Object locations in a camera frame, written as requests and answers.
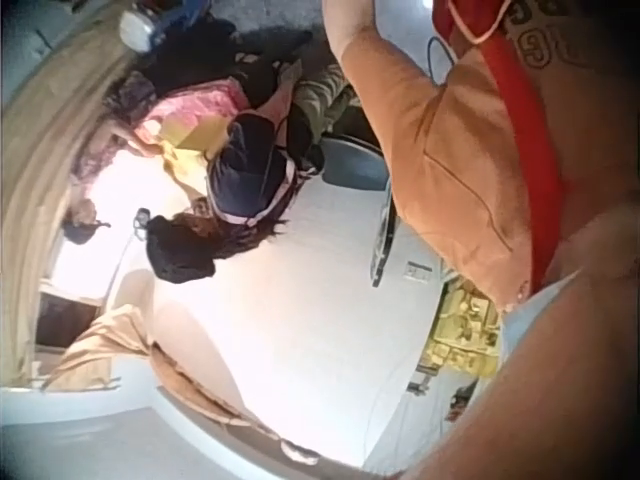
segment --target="leg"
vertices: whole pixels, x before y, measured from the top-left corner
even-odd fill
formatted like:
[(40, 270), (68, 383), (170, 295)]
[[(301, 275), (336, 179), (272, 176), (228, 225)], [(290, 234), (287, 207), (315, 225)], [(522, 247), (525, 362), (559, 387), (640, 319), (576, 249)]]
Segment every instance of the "leg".
[(287, 148), (299, 168), (312, 145), (318, 143), (326, 128), (347, 107), (350, 97), (346, 86), (347, 81), (337, 64), (329, 65), (296, 86), (289, 114)]
[[(335, 116), (338, 113), (342, 114), (348, 105), (350, 99), (344, 106), (336, 104), (336, 109), (332, 109), (346, 86), (347, 80), (342, 70), (337, 63), (334, 63), (317, 74), (303, 79), (296, 87), (293, 104), (304, 114), (313, 143), (318, 143), (325, 131), (327, 114), (335, 119)], [(347, 97), (343, 97), (339, 103), (344, 103), (345, 99)]]

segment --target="electrical outlet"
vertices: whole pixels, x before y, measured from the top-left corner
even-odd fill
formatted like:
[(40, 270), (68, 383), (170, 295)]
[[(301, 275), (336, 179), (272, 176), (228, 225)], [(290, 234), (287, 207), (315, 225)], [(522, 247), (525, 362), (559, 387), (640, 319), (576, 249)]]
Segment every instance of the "electrical outlet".
[(404, 269), (404, 278), (416, 280), (422, 283), (429, 283), (433, 276), (433, 269), (425, 265), (419, 265), (414, 262), (407, 262)]

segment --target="white object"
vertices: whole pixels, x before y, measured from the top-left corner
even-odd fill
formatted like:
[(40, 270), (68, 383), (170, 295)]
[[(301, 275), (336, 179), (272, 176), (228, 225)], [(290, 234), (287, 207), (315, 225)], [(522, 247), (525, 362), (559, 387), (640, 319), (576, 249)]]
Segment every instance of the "white object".
[(140, 12), (125, 10), (120, 18), (120, 38), (131, 50), (137, 53), (151, 51), (151, 37), (155, 32), (155, 25)]

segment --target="person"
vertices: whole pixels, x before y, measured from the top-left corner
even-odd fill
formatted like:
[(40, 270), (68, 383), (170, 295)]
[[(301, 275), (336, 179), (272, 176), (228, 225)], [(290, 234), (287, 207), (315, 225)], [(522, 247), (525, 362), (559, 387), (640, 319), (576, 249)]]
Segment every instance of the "person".
[(337, 64), (295, 79), (234, 118), (228, 143), (208, 161), (206, 197), (170, 220), (149, 221), (147, 254), (158, 278), (184, 283), (210, 277), (214, 260), (257, 248), (277, 234), (304, 180), (320, 172), (317, 143), (353, 91)]
[(89, 193), (98, 175), (111, 164), (115, 154), (128, 149), (134, 155), (155, 157), (162, 154), (159, 145), (142, 140), (128, 125), (113, 116), (103, 115), (97, 128), (71, 170), (71, 200), (62, 220), (64, 237), (76, 245), (84, 245), (96, 231), (110, 227), (97, 219), (96, 206)]
[[(459, 58), (437, 87), (380, 36), (372, 0), (323, 0), (400, 216), (512, 311), (505, 330), (535, 318), (450, 435), (394, 478), (618, 478), (631, 458), (640, 77), (622, 58), (636, 49), (587, 7), (437, 0)], [(613, 25), (637, 21), (604, 8)]]
[[(99, 228), (109, 225), (97, 220), (96, 206), (89, 198), (96, 179), (122, 149), (149, 158), (164, 153), (156, 141), (140, 136), (138, 124), (158, 99), (218, 78), (239, 51), (234, 33), (233, 24), (205, 17), (185, 32), (169, 36), (109, 86), (104, 113), (71, 170), (72, 200), (62, 223), (67, 240), (87, 243)], [(216, 49), (204, 45), (216, 45)]]

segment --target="yellow cloth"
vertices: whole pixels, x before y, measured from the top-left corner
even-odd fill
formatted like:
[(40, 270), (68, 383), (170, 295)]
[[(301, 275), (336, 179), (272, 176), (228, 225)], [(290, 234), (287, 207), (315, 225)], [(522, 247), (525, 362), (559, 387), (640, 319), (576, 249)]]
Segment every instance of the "yellow cloth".
[(189, 128), (171, 115), (164, 119), (158, 133), (164, 169), (190, 198), (207, 195), (207, 158), (213, 158), (227, 143), (229, 123), (228, 118), (210, 116)]

